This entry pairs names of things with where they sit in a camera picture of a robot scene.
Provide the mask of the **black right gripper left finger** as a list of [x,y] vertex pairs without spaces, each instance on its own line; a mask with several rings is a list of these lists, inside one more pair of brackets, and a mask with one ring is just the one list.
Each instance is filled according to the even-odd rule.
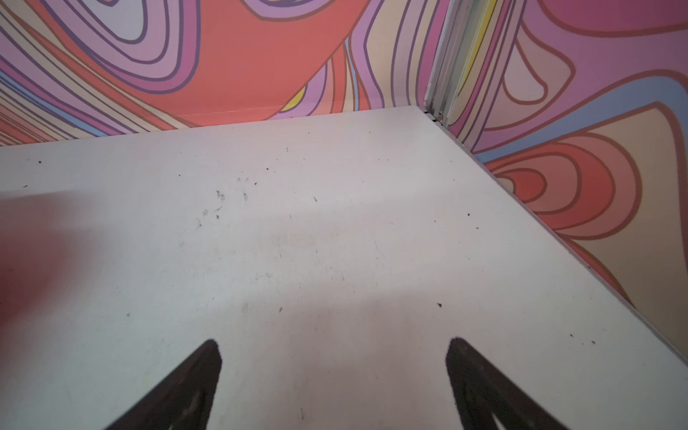
[[221,367],[218,343],[206,340],[109,429],[207,428]]

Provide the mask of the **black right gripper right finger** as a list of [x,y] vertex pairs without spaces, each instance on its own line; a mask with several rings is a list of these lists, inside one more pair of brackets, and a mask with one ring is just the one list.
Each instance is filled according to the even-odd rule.
[[451,340],[445,365],[465,429],[565,428],[467,340]]

